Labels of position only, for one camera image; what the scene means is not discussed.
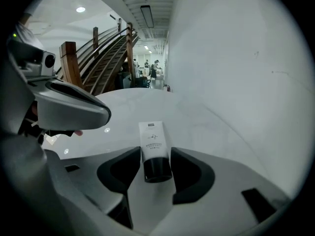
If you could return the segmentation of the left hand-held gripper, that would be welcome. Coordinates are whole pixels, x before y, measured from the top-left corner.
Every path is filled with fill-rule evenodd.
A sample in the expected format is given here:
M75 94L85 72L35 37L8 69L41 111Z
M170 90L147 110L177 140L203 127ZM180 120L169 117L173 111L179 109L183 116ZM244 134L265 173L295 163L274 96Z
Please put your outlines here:
M44 47L26 27L26 20L20 20L13 33L18 42L43 50ZM26 78L51 76L55 63L54 54L32 54L18 62ZM19 134L38 138L43 144L44 135L50 137L65 134L72 136L72 130L100 128L111 118L110 109L82 88L63 81L32 81L29 89L35 96L19 129Z

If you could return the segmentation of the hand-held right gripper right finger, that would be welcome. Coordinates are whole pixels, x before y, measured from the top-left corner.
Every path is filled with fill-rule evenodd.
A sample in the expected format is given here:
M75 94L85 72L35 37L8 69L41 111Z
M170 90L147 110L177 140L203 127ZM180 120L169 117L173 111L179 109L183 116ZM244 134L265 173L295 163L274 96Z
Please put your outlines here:
M248 166L173 147L172 209L154 236L258 236L290 198Z

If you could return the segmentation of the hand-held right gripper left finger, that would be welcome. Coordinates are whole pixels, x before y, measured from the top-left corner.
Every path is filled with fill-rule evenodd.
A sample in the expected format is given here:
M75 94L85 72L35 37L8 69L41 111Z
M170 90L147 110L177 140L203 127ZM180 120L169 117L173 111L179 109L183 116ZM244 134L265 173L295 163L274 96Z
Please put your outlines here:
M127 191L140 168L140 147L72 159L45 153L74 230L133 229Z

